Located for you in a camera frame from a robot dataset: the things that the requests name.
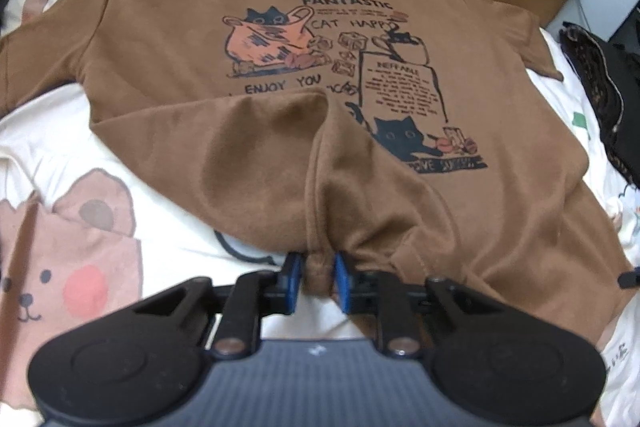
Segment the brown t-shirt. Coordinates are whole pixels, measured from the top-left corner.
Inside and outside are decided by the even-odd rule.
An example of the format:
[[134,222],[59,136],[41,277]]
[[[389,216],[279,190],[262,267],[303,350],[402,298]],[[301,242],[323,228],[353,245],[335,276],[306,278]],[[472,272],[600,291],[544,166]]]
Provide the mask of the brown t-shirt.
[[535,17],[490,0],[60,0],[0,42],[5,112],[68,81],[143,181],[266,250],[444,275],[594,342],[631,295],[531,84]]

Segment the pink cheek circle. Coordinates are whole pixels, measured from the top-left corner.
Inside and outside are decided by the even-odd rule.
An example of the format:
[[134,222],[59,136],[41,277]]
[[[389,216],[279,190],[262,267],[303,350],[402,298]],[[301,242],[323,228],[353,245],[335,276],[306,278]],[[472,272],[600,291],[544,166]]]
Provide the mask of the pink cheek circle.
[[95,266],[84,266],[66,280],[62,298],[74,317],[94,319],[107,304],[108,286],[103,273]]

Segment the white bedsheet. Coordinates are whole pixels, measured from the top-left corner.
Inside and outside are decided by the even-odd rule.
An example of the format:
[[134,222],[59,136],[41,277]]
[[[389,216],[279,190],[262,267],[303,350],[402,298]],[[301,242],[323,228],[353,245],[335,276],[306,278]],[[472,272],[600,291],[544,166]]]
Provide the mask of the white bedsheet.
[[[10,1],[4,14],[3,34],[20,25],[25,1]],[[55,1],[46,0],[42,9],[48,9]],[[638,191],[610,165],[599,140],[593,109],[579,79],[558,44],[546,32],[545,38],[556,66],[564,74],[564,83],[529,71],[531,81],[587,151],[590,167],[585,182],[619,228],[629,260],[638,266]],[[206,275],[215,284],[229,284],[242,273],[267,267],[243,263],[226,253],[207,225],[143,184],[89,131],[88,118],[84,92],[79,86],[69,85],[1,120],[0,147],[13,161],[0,160],[0,200],[6,198],[15,206],[35,189],[44,204],[51,206],[91,169],[102,168],[120,178],[131,193],[136,216],[134,237],[142,245],[143,297],[191,277]],[[609,380],[601,404],[609,427],[635,427],[640,421],[638,324],[640,304],[636,297],[602,353]],[[304,295],[300,297],[296,315],[266,319],[263,334],[281,338],[361,336],[333,301]],[[34,427],[39,421],[36,412],[13,410],[0,403],[0,425]]]

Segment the bear eye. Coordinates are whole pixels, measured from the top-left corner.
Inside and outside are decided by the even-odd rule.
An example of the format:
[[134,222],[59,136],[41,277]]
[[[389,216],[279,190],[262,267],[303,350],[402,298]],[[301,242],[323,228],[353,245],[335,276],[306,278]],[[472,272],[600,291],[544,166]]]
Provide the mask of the bear eye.
[[40,282],[46,284],[51,280],[51,270],[42,270],[40,272]]
[[9,290],[11,289],[12,286],[12,280],[11,277],[5,277],[4,279],[2,279],[2,281],[0,282],[0,289],[4,292],[4,293],[8,293]]

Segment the bear face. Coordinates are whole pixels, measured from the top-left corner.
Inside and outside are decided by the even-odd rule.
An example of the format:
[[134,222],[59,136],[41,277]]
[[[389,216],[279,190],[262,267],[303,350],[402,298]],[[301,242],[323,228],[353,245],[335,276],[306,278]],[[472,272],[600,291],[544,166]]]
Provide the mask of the bear face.
[[129,189],[102,169],[48,211],[0,201],[0,401],[34,409],[31,357],[49,339],[140,298],[142,262]]

